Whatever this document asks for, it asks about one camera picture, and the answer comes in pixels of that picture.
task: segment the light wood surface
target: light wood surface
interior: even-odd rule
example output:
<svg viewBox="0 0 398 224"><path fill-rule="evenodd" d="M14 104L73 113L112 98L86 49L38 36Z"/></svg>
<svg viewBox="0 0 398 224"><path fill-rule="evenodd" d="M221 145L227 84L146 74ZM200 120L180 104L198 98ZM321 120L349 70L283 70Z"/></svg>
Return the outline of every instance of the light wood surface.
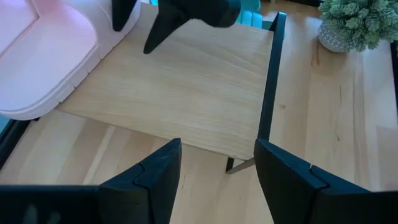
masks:
<svg viewBox="0 0 398 224"><path fill-rule="evenodd" d="M332 54L316 40L320 21L315 8L278 1L263 3L261 12L271 20L278 10L287 12L287 27L274 111L279 125L273 125L272 139L366 189L398 190L398 127L388 43L362 56ZM326 68L331 66L341 73L330 73ZM0 183L99 184L165 142L54 111L29 127L0 171ZM255 169L227 175L226 160L183 145L171 223L272 223Z"/></svg>
<svg viewBox="0 0 398 224"><path fill-rule="evenodd" d="M0 184L101 184L167 142L58 111L33 123ZM171 224L272 223L254 167L225 174L227 158L183 144Z"/></svg>
<svg viewBox="0 0 398 224"><path fill-rule="evenodd" d="M263 8L264 18L276 10L288 16L271 141L369 190L398 189L389 43L363 53L331 53L317 40L316 8L282 1Z"/></svg>
<svg viewBox="0 0 398 224"><path fill-rule="evenodd" d="M58 109L250 159L273 32L192 20L144 55L156 14L142 3L130 34Z"/></svg>

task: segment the metal leg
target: metal leg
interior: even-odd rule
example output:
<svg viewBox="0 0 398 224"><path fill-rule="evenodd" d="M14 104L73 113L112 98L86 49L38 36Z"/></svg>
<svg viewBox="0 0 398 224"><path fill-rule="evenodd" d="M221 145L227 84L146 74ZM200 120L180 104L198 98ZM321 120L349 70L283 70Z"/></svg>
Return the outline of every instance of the metal leg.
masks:
<svg viewBox="0 0 398 224"><path fill-rule="evenodd" d="M266 141L269 141L269 136L271 133L272 113L274 111L280 58L282 55L282 45L285 36L285 23L286 14L283 12L278 12L269 29L270 31L274 32L274 40L272 41L266 89L264 90L259 130L257 132L257 138L265 139ZM228 162L226 164L226 173L234 174L253 165L254 158L234 167L234 159L228 158Z"/></svg>
<svg viewBox="0 0 398 224"><path fill-rule="evenodd" d="M242 164L239 164L236 167L233 167L233 165L234 165L234 159L228 158L228 162L226 165L226 173L227 174L234 174L236 172L239 172L241 170L244 170L246 168L253 166L254 158L251 158L248 161L244 161Z"/></svg>

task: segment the wooden tabletop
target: wooden tabletop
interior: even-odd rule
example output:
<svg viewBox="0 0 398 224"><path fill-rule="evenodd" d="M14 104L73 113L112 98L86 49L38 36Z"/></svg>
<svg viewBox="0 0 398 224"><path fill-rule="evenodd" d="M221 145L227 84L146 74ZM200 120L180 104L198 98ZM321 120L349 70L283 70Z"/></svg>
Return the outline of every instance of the wooden tabletop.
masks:
<svg viewBox="0 0 398 224"><path fill-rule="evenodd" d="M58 109L238 159L250 159L273 32L189 21L142 53L157 7Z"/></svg>

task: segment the green succulent plant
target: green succulent plant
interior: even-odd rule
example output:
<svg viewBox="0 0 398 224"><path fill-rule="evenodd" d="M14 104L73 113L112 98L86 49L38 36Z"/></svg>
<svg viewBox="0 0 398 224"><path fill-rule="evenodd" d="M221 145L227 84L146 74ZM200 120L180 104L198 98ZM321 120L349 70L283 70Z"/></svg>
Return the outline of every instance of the green succulent plant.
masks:
<svg viewBox="0 0 398 224"><path fill-rule="evenodd" d="M319 10L326 25L349 43L348 50L398 40L398 0L325 0Z"/></svg>

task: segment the black object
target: black object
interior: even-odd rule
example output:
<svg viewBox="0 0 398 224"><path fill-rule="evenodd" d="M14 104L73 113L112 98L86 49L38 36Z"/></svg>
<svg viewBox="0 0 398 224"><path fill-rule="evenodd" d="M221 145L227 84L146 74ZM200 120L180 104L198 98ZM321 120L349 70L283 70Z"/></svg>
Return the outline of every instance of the black object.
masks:
<svg viewBox="0 0 398 224"><path fill-rule="evenodd" d="M398 52L397 52L397 43L398 41L394 41L391 43L391 62L392 62L392 74L394 76L394 86L396 89L396 103L397 103L397 111L398 111Z"/></svg>
<svg viewBox="0 0 398 224"><path fill-rule="evenodd" d="M159 0L159 13L145 43L151 53L172 32L190 19L200 19L212 27L230 27L241 11L240 0Z"/></svg>
<svg viewBox="0 0 398 224"><path fill-rule="evenodd" d="M0 186L0 223L166 224L180 178L181 140L99 186Z"/></svg>
<svg viewBox="0 0 398 224"><path fill-rule="evenodd" d="M259 130L257 132L257 138L265 140L269 140L269 135L271 133L272 114L274 112L275 94L278 84L280 58L282 55L282 46L285 37L285 24L286 13L278 12L274 21L272 21L271 27L269 28L270 31L274 32L274 38L272 40L266 87L262 99ZM226 173L234 174L252 165L254 165L253 159L234 167L234 159L228 158L226 164Z"/></svg>
<svg viewBox="0 0 398 224"><path fill-rule="evenodd" d="M29 123L30 121L10 119L6 127L0 131L0 169L2 169L19 139L25 133Z"/></svg>
<svg viewBox="0 0 398 224"><path fill-rule="evenodd" d="M254 160L275 224L398 223L398 192L370 192L264 139Z"/></svg>
<svg viewBox="0 0 398 224"><path fill-rule="evenodd" d="M113 30L119 32L130 18L132 9L137 0L112 0L112 26Z"/></svg>

